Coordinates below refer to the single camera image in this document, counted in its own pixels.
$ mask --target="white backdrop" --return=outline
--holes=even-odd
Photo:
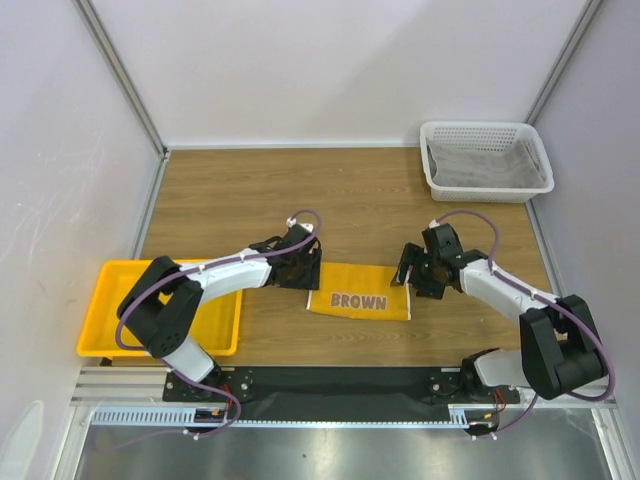
[[[640,4],[604,3],[536,123],[556,188],[536,197],[560,275],[588,299],[640,451]]]
[[[169,145],[398,145],[522,121],[585,0],[94,3]]]
[[[131,254],[158,159],[70,0],[0,2],[0,24],[0,478],[21,478],[9,437],[42,401],[40,480],[98,270]]]

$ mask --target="white basket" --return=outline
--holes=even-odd
[[[443,187],[433,183],[427,144],[459,149],[502,152],[518,140],[527,143],[535,166],[544,180],[542,188],[475,188]],[[538,132],[525,123],[505,122],[427,122],[420,127],[422,168],[431,187],[431,196],[442,202],[507,202],[524,203],[538,193],[553,190],[553,172]]]

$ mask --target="yellow plastic tray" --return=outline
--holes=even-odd
[[[201,260],[176,260],[176,263],[196,263]],[[144,357],[144,351],[121,350],[116,345],[118,325],[116,310],[138,281],[150,260],[117,260],[104,264],[93,292],[89,310],[76,346],[82,357]],[[236,352],[242,292],[230,293],[200,306],[190,333],[204,350],[214,356]],[[122,331],[127,345],[140,345],[128,329]]]

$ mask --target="yellow cloth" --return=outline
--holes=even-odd
[[[325,263],[307,310],[361,320],[411,320],[409,286],[391,287],[394,267]]]

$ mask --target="wooden tabletop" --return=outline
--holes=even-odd
[[[415,148],[175,151],[143,258],[215,258],[282,235],[301,208],[323,219],[323,260],[397,266],[429,221],[473,208],[499,226],[497,262],[524,281],[548,283],[524,205],[434,202]],[[481,220],[450,219],[465,249],[488,252]],[[453,365],[492,347],[518,348],[518,332],[481,301],[447,291],[412,298],[412,320],[349,320],[305,310],[307,292],[245,292],[236,355],[246,365]]]

